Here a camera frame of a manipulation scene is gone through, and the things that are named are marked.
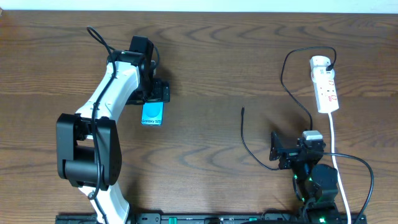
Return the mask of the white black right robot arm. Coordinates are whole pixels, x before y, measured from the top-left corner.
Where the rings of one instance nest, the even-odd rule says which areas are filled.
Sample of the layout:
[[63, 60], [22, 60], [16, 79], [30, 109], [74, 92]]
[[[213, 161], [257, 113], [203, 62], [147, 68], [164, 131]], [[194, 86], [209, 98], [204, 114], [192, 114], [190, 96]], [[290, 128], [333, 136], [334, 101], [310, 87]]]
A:
[[300, 223], [342, 223], [335, 204], [338, 194], [338, 171], [321, 164], [326, 144], [319, 131], [304, 131], [296, 146], [286, 148], [276, 132], [271, 132], [269, 159], [279, 161], [279, 169], [293, 172], [297, 198], [303, 202], [295, 219]]

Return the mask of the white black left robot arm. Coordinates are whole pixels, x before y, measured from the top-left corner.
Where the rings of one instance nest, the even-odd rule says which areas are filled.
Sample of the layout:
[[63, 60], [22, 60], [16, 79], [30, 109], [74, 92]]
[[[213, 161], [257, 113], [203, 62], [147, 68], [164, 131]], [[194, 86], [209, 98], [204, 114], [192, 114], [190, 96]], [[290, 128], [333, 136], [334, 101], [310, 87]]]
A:
[[164, 104], [170, 101], [169, 83], [155, 78], [156, 46], [134, 36], [129, 49], [107, 48], [106, 73], [90, 99], [75, 113], [62, 113], [56, 123], [57, 171], [83, 192], [92, 215], [58, 215], [56, 223], [135, 223], [118, 178], [122, 153], [117, 130], [126, 105]]

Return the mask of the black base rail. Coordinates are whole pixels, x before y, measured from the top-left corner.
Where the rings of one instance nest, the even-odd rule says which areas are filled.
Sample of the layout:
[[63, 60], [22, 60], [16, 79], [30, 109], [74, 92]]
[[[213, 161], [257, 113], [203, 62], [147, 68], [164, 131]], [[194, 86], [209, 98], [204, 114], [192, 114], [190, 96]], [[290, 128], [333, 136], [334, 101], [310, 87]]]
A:
[[[346, 215], [340, 222], [329, 222], [322, 216], [314, 220], [314, 223], [347, 223]], [[159, 213], [138, 213], [130, 215], [126, 223], [137, 224], [204, 224], [204, 223], [298, 223], [296, 216], [288, 213], [267, 212], [263, 215], [161, 215]], [[57, 215], [55, 223], [100, 223], [96, 214], [93, 215]]]

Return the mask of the white power strip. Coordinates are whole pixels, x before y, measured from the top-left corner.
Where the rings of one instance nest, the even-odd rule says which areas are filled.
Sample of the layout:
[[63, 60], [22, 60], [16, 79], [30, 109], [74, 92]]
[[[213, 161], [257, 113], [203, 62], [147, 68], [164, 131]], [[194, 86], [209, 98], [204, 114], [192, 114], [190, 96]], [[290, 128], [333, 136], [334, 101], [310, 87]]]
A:
[[339, 109], [334, 79], [313, 83], [313, 86], [319, 113], [329, 114]]

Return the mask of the blue screen smartphone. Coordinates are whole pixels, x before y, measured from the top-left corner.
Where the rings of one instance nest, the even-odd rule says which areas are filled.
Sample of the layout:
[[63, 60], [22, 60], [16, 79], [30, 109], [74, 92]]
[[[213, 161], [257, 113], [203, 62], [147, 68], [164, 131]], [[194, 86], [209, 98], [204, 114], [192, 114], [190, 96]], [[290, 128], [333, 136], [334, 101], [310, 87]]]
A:
[[141, 124], [144, 126], [161, 126], [163, 120], [163, 102], [146, 103], [142, 107]]

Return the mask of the white charger adapter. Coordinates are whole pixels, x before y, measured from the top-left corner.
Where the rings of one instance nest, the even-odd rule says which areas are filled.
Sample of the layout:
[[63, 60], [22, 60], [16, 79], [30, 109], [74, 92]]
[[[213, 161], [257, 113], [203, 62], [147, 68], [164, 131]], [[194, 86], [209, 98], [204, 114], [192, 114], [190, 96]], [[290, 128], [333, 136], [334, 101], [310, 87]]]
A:
[[313, 56], [310, 59], [312, 82], [318, 83], [323, 80], [333, 80], [335, 71], [331, 67], [331, 60], [322, 55]]

